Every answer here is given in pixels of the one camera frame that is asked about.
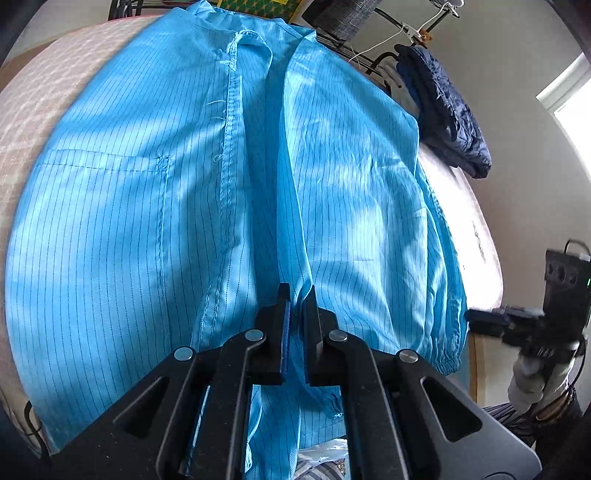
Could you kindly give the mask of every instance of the window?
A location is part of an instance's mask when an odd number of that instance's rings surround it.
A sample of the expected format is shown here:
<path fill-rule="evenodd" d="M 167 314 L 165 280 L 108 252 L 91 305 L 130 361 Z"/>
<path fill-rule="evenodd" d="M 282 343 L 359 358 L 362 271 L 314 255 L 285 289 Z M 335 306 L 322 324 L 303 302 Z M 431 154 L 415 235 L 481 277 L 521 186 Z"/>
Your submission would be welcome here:
<path fill-rule="evenodd" d="M 584 54 L 537 98 L 552 114 L 585 166 L 591 170 L 591 66 Z"/>

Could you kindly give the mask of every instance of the navy jacket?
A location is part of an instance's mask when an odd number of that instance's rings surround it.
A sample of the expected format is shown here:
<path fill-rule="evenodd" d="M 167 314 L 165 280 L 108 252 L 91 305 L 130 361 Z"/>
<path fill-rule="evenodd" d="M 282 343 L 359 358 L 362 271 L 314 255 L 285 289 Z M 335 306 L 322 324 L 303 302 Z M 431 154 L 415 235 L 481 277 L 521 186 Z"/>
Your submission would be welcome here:
<path fill-rule="evenodd" d="M 461 167 L 475 179 L 491 169 L 478 123 L 446 71 L 423 47 L 396 45 L 397 70 L 420 108 L 421 142 L 429 145 L 448 165 Z"/>

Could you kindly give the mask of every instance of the white cable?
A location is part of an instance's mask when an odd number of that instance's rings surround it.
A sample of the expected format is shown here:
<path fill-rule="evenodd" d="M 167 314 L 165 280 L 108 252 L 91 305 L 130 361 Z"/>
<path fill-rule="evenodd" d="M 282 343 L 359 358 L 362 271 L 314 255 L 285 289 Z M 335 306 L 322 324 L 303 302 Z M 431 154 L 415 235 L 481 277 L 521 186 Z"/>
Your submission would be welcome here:
<path fill-rule="evenodd" d="M 386 43 L 388 40 L 392 40 L 396 35 L 398 35 L 399 33 L 402 33 L 402 31 L 404 30 L 404 27 L 402 27 L 400 30 L 398 30 L 394 35 L 392 35 L 391 37 L 386 38 L 386 40 L 381 41 L 378 44 L 375 44 L 373 47 L 368 48 L 367 50 L 364 51 L 360 51 L 357 55 L 351 57 L 349 59 L 349 62 L 351 62 L 351 60 L 356 59 L 357 57 L 359 57 L 360 55 L 363 55 L 364 53 L 369 52 L 370 50 L 373 50 L 375 47 L 379 47 L 380 45 L 383 45 L 384 43 Z"/>
<path fill-rule="evenodd" d="M 450 3 L 449 3 L 449 2 L 445 2 L 445 3 L 444 3 L 442 6 L 441 6 L 441 9 L 439 10 L 439 12 L 437 12 L 437 14 L 436 14 L 436 15 L 433 15 L 433 16 L 432 16 L 432 17 L 431 17 L 429 20 L 427 20 L 427 21 L 426 21 L 426 22 L 425 22 L 423 25 L 421 25 L 420 27 L 418 27 L 418 28 L 417 28 L 417 32 L 421 31 L 421 29 L 422 29 L 422 28 L 423 28 L 425 25 L 427 25 L 427 24 L 428 24 L 428 23 L 429 23 L 431 20 L 435 20 L 435 19 L 436 19 L 436 18 L 439 16 L 439 14 L 440 14 L 441 12 L 443 12 L 443 9 L 444 9 L 445 7 L 447 7 L 448 5 L 450 5 Z"/>
<path fill-rule="evenodd" d="M 441 8 L 440 8 L 439 12 L 437 12 L 437 13 L 436 13 L 435 15 L 433 15 L 433 16 L 432 16 L 432 17 L 431 17 L 429 20 L 427 20 L 427 21 L 426 21 L 426 22 L 425 22 L 423 25 L 421 25 L 420 27 L 418 27 L 418 28 L 417 28 L 417 32 L 418 32 L 418 31 L 420 31 L 420 30 L 421 30 L 421 29 L 422 29 L 422 28 L 423 28 L 425 25 L 427 25 L 427 24 L 428 24 L 428 23 L 429 23 L 431 20 L 434 20 L 435 18 L 437 18 L 437 17 L 439 16 L 439 14 L 440 14 L 441 12 L 443 12 L 443 9 L 444 9 L 445 7 L 447 7 L 448 5 L 450 5 L 450 3 L 449 3 L 449 2 L 445 2 L 445 3 L 444 3 L 442 6 L 441 6 Z M 380 43 L 378 43 L 378 44 L 375 44 L 373 47 L 371 47 L 371 48 L 368 48 L 367 50 L 364 50 L 364 51 L 360 51 L 358 54 L 356 54 L 356 55 L 352 56 L 352 57 L 349 59 L 349 62 L 351 62 L 351 60 L 353 60 L 353 59 L 356 59 L 356 58 L 357 58 L 357 57 L 359 57 L 360 55 L 363 55 L 364 53 L 367 53 L 367 52 L 369 52 L 370 50 L 373 50 L 375 47 L 379 47 L 380 45 L 383 45 L 383 44 L 384 44 L 384 43 L 386 43 L 388 40 L 392 40 L 392 39 L 393 39 L 393 38 L 394 38 L 396 35 L 398 35 L 398 34 L 401 34 L 403 30 L 404 30 L 404 26 L 402 26 L 402 28 L 401 28 L 400 30 L 398 30 L 398 31 L 397 31 L 397 32 L 396 32 L 394 35 L 392 35 L 391 37 L 388 37 L 388 38 L 386 38 L 386 40 L 384 40 L 384 41 L 381 41 Z"/>
<path fill-rule="evenodd" d="M 356 54 L 357 52 L 353 48 L 353 45 L 351 45 L 351 42 L 348 41 L 347 43 L 349 44 L 349 48 L 351 49 L 351 51 Z M 359 60 L 357 60 L 357 66 L 359 67 L 359 70 L 361 70 L 361 64 L 359 63 Z"/>

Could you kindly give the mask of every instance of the blue striped lab coat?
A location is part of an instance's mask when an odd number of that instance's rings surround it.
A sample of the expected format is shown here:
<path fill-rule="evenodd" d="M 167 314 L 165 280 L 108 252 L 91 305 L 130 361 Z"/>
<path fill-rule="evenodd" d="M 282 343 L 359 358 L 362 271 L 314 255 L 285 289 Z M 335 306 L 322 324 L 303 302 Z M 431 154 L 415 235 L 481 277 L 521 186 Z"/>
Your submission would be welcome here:
<path fill-rule="evenodd" d="M 417 162 L 415 120 L 314 33 L 174 9 L 112 58 L 58 122 L 11 235 L 7 322 L 56 448 L 175 348 L 249 328 L 280 282 L 375 349 L 458 367 L 465 293 Z M 248 478 L 345 433 L 338 388 L 255 387 Z"/>

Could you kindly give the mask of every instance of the green pattern box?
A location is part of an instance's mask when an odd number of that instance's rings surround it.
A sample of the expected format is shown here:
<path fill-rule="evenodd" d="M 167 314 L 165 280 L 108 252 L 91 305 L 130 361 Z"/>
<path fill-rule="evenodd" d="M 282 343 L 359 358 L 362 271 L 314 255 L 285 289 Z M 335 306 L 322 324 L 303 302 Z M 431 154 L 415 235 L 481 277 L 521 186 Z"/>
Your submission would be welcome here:
<path fill-rule="evenodd" d="M 289 22 L 300 0 L 220 0 L 217 5 L 226 10 L 263 18 L 282 18 Z"/>

